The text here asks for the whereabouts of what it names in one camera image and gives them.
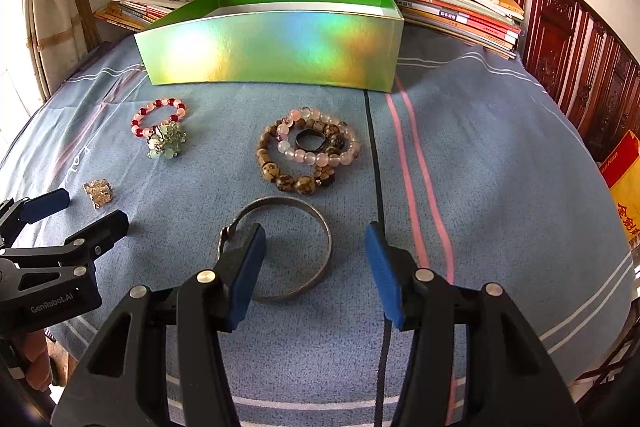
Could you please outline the beige curtain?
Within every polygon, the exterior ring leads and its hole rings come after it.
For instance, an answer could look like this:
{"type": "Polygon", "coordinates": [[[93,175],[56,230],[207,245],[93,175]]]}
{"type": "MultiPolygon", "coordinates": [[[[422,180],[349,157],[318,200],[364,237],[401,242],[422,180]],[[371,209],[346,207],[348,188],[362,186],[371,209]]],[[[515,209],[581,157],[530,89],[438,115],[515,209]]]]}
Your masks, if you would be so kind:
{"type": "Polygon", "coordinates": [[[23,12],[39,94],[47,101],[101,39],[90,0],[23,0],[23,12]]]}

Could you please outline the silver metal bangle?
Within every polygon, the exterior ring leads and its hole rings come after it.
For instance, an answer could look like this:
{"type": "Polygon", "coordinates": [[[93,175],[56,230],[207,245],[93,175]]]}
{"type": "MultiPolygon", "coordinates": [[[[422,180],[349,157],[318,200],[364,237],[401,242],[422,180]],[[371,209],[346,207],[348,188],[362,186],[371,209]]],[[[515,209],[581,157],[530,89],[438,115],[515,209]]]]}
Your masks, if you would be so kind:
{"type": "Polygon", "coordinates": [[[306,291],[310,291],[326,276],[333,253],[333,235],[328,221],[322,213],[313,205],[290,196],[267,196],[253,200],[243,207],[234,219],[220,230],[217,246],[214,248],[214,272],[222,280],[224,285],[224,298],[227,299],[232,309],[247,307],[251,301],[255,303],[285,303],[306,291]],[[235,236],[236,228],[241,220],[250,213],[266,207],[291,207],[307,213],[323,234],[323,243],[308,241],[308,239],[277,239],[278,246],[286,246],[288,250],[284,254],[277,254],[279,262],[278,273],[269,280],[276,288],[272,294],[264,294],[256,289],[262,264],[269,260],[265,228],[257,221],[252,221],[243,230],[242,242],[231,249],[224,248],[227,242],[235,236]],[[283,282],[283,277],[297,273],[297,263],[306,261],[309,268],[314,271],[306,281],[298,286],[288,287],[283,282]]]}

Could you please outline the blue striped bed sheet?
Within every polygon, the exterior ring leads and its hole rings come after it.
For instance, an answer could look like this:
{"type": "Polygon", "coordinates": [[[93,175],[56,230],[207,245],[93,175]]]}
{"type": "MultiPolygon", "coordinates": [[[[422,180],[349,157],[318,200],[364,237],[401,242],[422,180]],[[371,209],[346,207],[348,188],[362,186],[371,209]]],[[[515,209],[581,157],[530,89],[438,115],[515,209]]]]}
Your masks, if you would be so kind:
{"type": "MultiPolygon", "coordinates": [[[[383,333],[364,231],[467,288],[501,284],[567,381],[605,356],[625,323],[634,268],[616,206],[576,128],[517,61],[407,27],[390,93],[287,84],[150,83],[126,39],[70,77],[1,151],[3,197],[58,187],[66,210],[28,227],[24,247],[58,245],[96,220],[84,186],[104,179],[127,236],[96,264],[102,306],[55,327],[80,357],[114,306],[143,284],[182,283],[213,260],[220,230],[276,194],[260,135],[295,107],[346,121],[360,153],[311,204],[334,238],[329,273],[287,303],[253,303],[221,337],[247,426],[369,426],[392,416],[411,337],[383,333]]],[[[323,243],[295,208],[252,213],[270,240],[262,291],[276,291],[277,239],[323,243]]]]}

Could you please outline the left stack of books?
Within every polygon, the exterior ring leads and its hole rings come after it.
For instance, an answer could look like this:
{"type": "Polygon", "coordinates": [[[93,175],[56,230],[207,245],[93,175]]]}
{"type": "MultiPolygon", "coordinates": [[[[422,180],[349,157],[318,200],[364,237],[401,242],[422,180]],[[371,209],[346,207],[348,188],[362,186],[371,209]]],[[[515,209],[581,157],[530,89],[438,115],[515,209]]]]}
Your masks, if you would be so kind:
{"type": "Polygon", "coordinates": [[[111,0],[93,13],[101,22],[133,32],[145,30],[193,0],[111,0]]]}

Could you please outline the yellow red bag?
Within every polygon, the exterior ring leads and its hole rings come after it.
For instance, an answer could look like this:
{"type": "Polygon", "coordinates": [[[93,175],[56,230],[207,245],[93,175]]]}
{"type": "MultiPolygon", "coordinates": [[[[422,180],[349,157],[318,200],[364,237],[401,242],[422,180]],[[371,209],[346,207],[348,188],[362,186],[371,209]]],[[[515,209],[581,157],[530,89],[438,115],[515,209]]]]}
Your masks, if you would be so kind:
{"type": "Polygon", "coordinates": [[[628,130],[600,167],[631,249],[639,246],[640,158],[639,138],[628,130]]]}

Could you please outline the dark red wooden headboard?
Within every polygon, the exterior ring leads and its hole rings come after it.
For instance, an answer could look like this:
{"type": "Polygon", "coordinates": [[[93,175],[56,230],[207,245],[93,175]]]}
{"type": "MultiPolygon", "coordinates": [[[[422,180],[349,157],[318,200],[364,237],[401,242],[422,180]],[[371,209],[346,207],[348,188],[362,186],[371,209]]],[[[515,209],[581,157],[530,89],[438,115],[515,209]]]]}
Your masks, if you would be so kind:
{"type": "Polygon", "coordinates": [[[525,68],[597,162],[639,132],[639,63],[584,0],[515,0],[526,9],[525,68]]]}

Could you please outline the green holographic box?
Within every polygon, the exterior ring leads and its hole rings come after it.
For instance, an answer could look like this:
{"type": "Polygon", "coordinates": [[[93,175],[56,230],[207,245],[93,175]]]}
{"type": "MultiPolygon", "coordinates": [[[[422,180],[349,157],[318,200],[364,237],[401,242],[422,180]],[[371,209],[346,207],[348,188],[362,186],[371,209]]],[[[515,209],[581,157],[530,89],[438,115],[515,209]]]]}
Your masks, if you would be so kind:
{"type": "Polygon", "coordinates": [[[293,83],[390,91],[394,0],[194,0],[134,36],[155,86],[293,83]]]}

